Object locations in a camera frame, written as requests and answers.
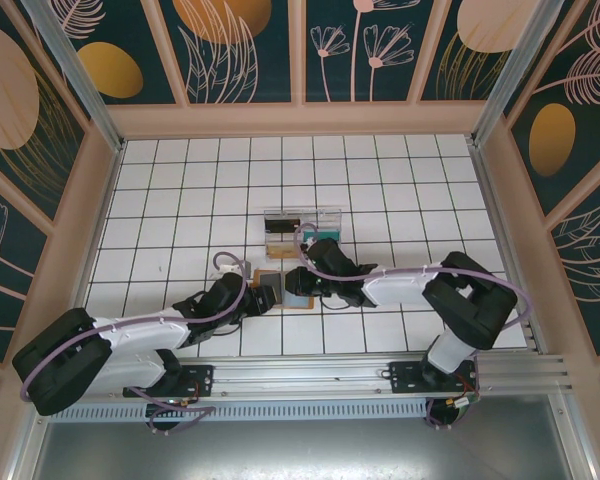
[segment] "metal base plate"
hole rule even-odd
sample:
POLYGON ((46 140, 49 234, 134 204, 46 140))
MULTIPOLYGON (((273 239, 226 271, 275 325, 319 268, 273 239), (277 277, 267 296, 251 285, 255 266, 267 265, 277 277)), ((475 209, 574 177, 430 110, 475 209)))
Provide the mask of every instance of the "metal base plate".
MULTIPOLYGON (((456 373, 462 375, 469 385, 476 388, 476 366, 472 360, 460 364, 456 373)), ((449 375, 440 385, 432 386, 422 378, 420 362, 391 362, 388 379, 393 393, 462 393, 464 385, 455 376, 449 375)))
MULTIPOLYGON (((192 397, 198 384, 198 397, 211 396, 213 386, 213 365, 183 365, 178 382, 169 392, 152 392, 147 388, 144 392, 152 397, 184 398, 192 397)), ((122 396, 136 398, 137 395, 128 388, 122 391, 122 396)))

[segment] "gray metal floor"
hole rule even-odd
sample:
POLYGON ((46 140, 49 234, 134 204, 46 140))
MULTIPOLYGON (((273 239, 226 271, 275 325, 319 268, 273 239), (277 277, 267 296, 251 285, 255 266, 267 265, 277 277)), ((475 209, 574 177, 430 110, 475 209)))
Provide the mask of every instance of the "gray metal floor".
POLYGON ((141 424, 55 424, 35 479, 571 478, 543 397, 485 398, 451 431, 422 419, 213 422, 172 437, 141 424))

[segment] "white tile floor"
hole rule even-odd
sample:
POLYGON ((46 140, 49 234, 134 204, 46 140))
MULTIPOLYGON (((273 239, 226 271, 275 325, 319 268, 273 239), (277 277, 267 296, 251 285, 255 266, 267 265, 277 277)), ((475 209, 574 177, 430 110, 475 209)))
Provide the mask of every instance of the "white tile floor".
MULTIPOLYGON (((264 251, 265 208, 342 207, 342 248, 359 263, 419 266, 466 251, 504 275, 461 135, 131 141, 126 146, 86 306, 150 313, 208 288, 226 250, 254 268, 291 269, 264 251)), ((327 306, 342 305, 338 299, 327 306)), ((272 310, 181 356, 422 351, 444 329, 408 305, 272 310)), ((518 326, 498 348, 526 348, 518 326)))

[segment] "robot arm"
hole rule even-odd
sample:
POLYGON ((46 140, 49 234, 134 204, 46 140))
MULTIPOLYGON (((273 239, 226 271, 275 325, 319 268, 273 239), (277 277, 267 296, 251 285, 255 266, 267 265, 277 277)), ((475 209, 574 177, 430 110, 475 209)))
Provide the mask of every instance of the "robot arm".
POLYGON ((208 292, 137 317, 93 318, 83 308, 69 310, 20 350, 13 366, 24 381, 55 348, 88 330, 145 317, 182 318, 182 322, 156 321, 113 328, 85 338, 47 365, 28 389, 41 415, 64 410, 85 393, 109 393, 129 386, 147 389, 153 396, 169 396, 182 371, 171 350, 203 342, 218 328, 262 315, 276 303, 272 287, 251 287, 238 308, 222 318, 208 323, 184 321, 225 311, 236 300, 241 286, 240 275, 225 273, 208 292))
MULTIPOLYGON (((376 264, 355 265, 333 239, 322 239, 307 250, 321 273, 339 277, 387 272, 376 264)), ((464 253, 451 252, 439 265, 489 273, 464 253)), ((489 350, 517 303, 511 290, 488 280, 447 273, 422 272, 337 282, 318 277, 305 267, 286 276, 285 288, 300 296, 338 295, 350 306, 377 307, 392 303, 433 307, 448 327, 434 340, 422 363, 423 377, 439 384, 476 350, 489 350)))

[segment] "purple cable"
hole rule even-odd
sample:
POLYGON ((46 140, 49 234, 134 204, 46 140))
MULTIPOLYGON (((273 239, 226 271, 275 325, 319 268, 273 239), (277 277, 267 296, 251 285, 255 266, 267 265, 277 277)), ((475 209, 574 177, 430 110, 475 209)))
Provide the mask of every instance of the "purple cable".
MULTIPOLYGON (((244 292, 247 290, 246 271, 244 269, 243 261, 229 252, 216 253, 216 255, 213 257, 214 265, 217 265, 217 259, 220 256, 226 256, 226 257, 229 257, 232 260, 234 260, 234 262, 240 268, 240 272, 242 273, 242 285, 240 287, 240 292, 238 293, 238 297, 235 299, 235 301, 231 305, 229 305, 229 307, 225 311, 220 312, 211 317, 207 317, 207 318, 179 318, 179 317, 135 318, 132 320, 125 320, 125 321, 122 321, 122 322, 119 322, 116 324, 104 325, 102 327, 97 327, 92 330, 82 332, 82 333, 76 335, 75 337, 67 340, 66 342, 62 343, 59 347, 57 347, 55 350, 53 350, 49 355, 47 355, 45 358, 43 358, 42 361, 40 361, 40 363, 38 365, 36 365, 36 367, 33 370, 31 370, 31 373, 27 376, 27 378, 24 380, 24 382, 22 382, 22 388, 20 389, 20 398, 25 402, 30 402, 31 400, 29 399, 27 390, 29 389, 29 386, 33 382, 34 378, 36 378, 36 376, 47 365, 49 365, 53 361, 53 359, 55 359, 58 355, 60 355, 62 352, 64 352, 67 348, 69 348, 72 345, 75 345, 76 343, 84 340, 85 338, 91 337, 92 335, 97 335, 101 332, 115 331, 118 328, 124 328, 124 327, 130 326, 130 325, 138 325, 141 323, 160 323, 160 322, 180 322, 180 323, 198 323, 198 324, 199 323, 208 323, 208 322, 213 322, 215 320, 219 320, 220 318, 224 317, 225 315, 233 312, 238 307, 240 300, 242 300, 242 297, 244 296, 244 292)), ((141 390, 139 390, 135 387, 130 387, 130 390, 132 390, 138 396, 144 398, 145 400, 148 400, 149 402, 152 402, 152 403, 158 405, 159 407, 162 407, 165 410, 171 410, 171 411, 175 411, 175 412, 183 412, 183 411, 203 412, 203 415, 200 415, 199 417, 196 417, 192 422, 189 422, 189 423, 193 423, 193 424, 198 423, 202 417, 209 415, 211 412, 213 412, 215 410, 215 407, 187 408, 187 407, 178 407, 176 405, 169 405, 167 403, 162 403, 153 397, 150 397, 149 395, 147 395, 146 393, 142 392, 141 390)))
POLYGON ((296 253, 298 254, 298 258, 300 259, 300 262, 302 263, 302 265, 307 267, 307 270, 309 270, 313 274, 317 275, 318 277, 324 278, 326 280, 331 280, 334 282, 359 282, 361 280, 371 280, 374 278, 383 278, 388 275, 399 275, 401 273, 412 274, 412 273, 434 272, 434 273, 451 273, 453 275, 466 275, 468 277, 474 277, 474 278, 480 278, 482 280, 488 280, 490 282, 497 283, 498 285, 502 285, 503 287, 507 287, 510 290, 513 290, 515 293, 517 293, 519 296, 521 296, 524 299, 525 304, 526 304, 526 308, 525 308, 524 312, 522 312, 520 315, 518 315, 513 320, 505 323, 504 326, 502 327, 502 330, 511 328, 516 323, 520 323, 523 320, 527 320, 531 316, 531 310, 533 308, 533 301, 531 300, 531 297, 529 296, 529 294, 527 292, 522 290, 517 285, 514 285, 513 283, 508 282, 506 280, 502 280, 501 278, 498 278, 494 275, 482 273, 482 272, 476 272, 473 270, 466 270, 463 268, 449 268, 449 267, 410 267, 410 268, 395 268, 393 270, 387 270, 387 271, 382 271, 382 272, 378 272, 378 273, 370 273, 367 275, 356 275, 354 277, 337 277, 335 275, 327 275, 326 273, 322 273, 316 267, 314 267, 311 264, 311 262, 305 258, 304 254, 302 252, 302 249, 300 248, 301 243, 300 243, 300 239, 298 238, 298 234, 304 228, 311 228, 314 231, 314 233, 318 233, 318 228, 314 224, 303 223, 294 232, 293 243, 294 243, 294 246, 296 249, 296 253))

